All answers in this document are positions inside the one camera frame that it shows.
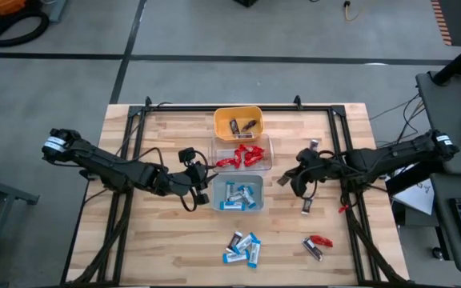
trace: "black hose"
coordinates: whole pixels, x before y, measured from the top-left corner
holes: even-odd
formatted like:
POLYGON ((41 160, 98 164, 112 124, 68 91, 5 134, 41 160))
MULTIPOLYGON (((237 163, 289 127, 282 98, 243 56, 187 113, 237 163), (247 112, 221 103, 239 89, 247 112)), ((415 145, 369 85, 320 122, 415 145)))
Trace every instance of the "black hose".
POLYGON ((17 45, 21 45, 24 43, 28 43, 29 41, 35 40, 36 38, 44 34, 44 32, 46 32, 47 30, 47 27, 49 27, 49 16, 47 16, 47 14, 41 11, 26 11, 26 12, 17 13, 15 16, 5 20, 0 25, 0 31, 2 33, 8 30, 10 27, 12 27, 15 23, 23 19, 31 18, 31 17, 40 18, 40 25, 38 25, 38 27, 35 30, 29 32, 28 34, 25 34, 23 36, 19 36, 16 38, 0 40, 0 47, 11 47, 11 46, 17 46, 17 45))

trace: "yellow bin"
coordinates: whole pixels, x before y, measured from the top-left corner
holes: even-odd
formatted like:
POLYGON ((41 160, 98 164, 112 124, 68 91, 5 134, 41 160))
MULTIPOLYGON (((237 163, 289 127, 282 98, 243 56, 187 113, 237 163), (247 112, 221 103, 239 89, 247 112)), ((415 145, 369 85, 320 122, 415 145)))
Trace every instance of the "yellow bin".
POLYGON ((253 141, 263 132, 263 129, 263 112, 257 106, 220 108, 214 112, 214 133, 223 141, 253 141), (236 119, 240 132, 248 122, 252 120, 257 121, 257 124, 247 131, 252 133, 252 137, 237 138, 237 135, 233 135, 231 129, 232 119, 236 119))

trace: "concrete floor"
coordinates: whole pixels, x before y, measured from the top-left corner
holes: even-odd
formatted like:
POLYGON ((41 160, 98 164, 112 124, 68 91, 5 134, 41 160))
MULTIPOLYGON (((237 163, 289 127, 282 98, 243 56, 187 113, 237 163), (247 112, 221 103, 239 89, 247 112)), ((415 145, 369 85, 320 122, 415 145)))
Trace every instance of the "concrete floor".
MULTIPOLYGON (((429 0, 367 1, 363 14, 347 23, 342 3, 327 0, 261 0, 249 10, 231 0, 149 0, 133 54, 424 60, 451 59, 461 51, 443 44, 429 0)), ((34 42, 0 53, 123 54, 138 4, 71 0, 59 25, 34 42)), ((26 20, 9 33, 33 24, 26 20)), ((76 170, 45 163, 40 149, 53 127, 76 129, 98 141, 120 64, 0 59, 0 181, 41 195, 37 206, 19 203, 12 212, 0 243, 0 282, 58 284, 86 182, 76 170)), ((439 68, 131 61, 118 103, 141 103, 146 96, 177 103, 290 102, 299 94, 304 102, 365 102, 374 116, 417 94, 417 73, 439 68)), ((397 136, 401 113, 371 123, 377 140, 397 136)), ((428 129, 426 115, 413 126, 428 129)), ((411 279, 461 285, 452 262, 438 262, 427 252, 437 245, 431 232, 401 230, 411 279)))

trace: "wooden table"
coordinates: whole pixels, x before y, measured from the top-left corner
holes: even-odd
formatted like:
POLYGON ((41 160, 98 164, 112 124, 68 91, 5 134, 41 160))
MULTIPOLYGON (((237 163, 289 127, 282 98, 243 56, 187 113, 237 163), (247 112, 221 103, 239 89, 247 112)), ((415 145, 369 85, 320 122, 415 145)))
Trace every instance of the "wooden table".
MULTIPOLYGON (((120 147, 128 107, 108 107, 99 147, 110 152, 120 147)), ((375 148, 366 106, 360 103, 345 104, 345 107, 354 148, 375 148)), ((122 285, 356 284, 346 217, 338 213, 339 182, 319 184, 311 213, 306 216, 300 214, 303 200, 295 197, 289 185, 281 187, 275 183, 284 171, 298 165, 295 155, 308 146, 309 139, 319 139, 320 150, 333 150, 327 115, 306 111, 265 112, 263 119, 264 133, 270 136, 275 150, 273 168, 263 176, 263 210, 257 214, 228 214, 205 205, 188 213, 178 197, 161 198, 136 190, 122 285), (262 241, 258 269, 247 267, 245 262, 222 263, 222 254, 235 230, 244 234, 254 232, 262 241), (311 234, 320 234, 334 242, 333 248, 321 248, 325 255, 322 262, 313 259, 301 244, 311 234)), ((193 146, 207 153, 213 136, 213 113, 152 113, 146 119, 142 151, 159 147, 170 171, 181 171, 185 167, 178 163, 177 152, 193 146)), ((158 156, 148 154, 142 161, 158 162, 158 156)), ((87 197, 101 189, 100 182, 91 183, 87 197)), ((375 245, 398 274, 408 278, 387 194, 369 190, 364 198, 375 245)), ((78 277, 101 247, 110 200, 111 193, 106 193, 84 207, 67 280, 78 277)), ((361 255, 366 276, 369 276, 362 244, 361 255)), ((113 261, 109 263, 110 278, 113 261)))

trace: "black floor line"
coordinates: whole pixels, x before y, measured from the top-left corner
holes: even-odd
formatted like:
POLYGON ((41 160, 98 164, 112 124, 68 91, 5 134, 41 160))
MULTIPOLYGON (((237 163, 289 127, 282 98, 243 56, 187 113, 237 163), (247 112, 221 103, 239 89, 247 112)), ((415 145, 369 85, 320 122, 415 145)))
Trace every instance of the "black floor line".
POLYGON ((118 68, 117 79, 115 80, 113 91, 111 92, 110 104, 118 103, 120 91, 122 90, 122 84, 124 83, 124 78, 126 77, 127 67, 129 66, 130 56, 133 52, 134 43, 136 42, 136 35, 138 34, 140 22, 142 21, 143 10, 145 9, 145 2, 147 2, 147 0, 140 0, 140 3, 138 4, 138 9, 136 10, 136 15, 134 16, 133 26, 131 28, 129 38, 127 39, 126 50, 124 51, 124 58, 120 63, 120 68, 118 68))
POLYGON ((381 59, 381 58, 315 58, 268 56, 209 56, 209 55, 131 55, 131 61, 158 62, 253 62, 253 63, 304 63, 304 64, 386 64, 409 66, 445 66, 446 59, 381 59))
POLYGON ((61 60, 122 60, 123 54, 64 54, 64 53, 6 53, 0 58, 8 59, 61 59, 61 60))

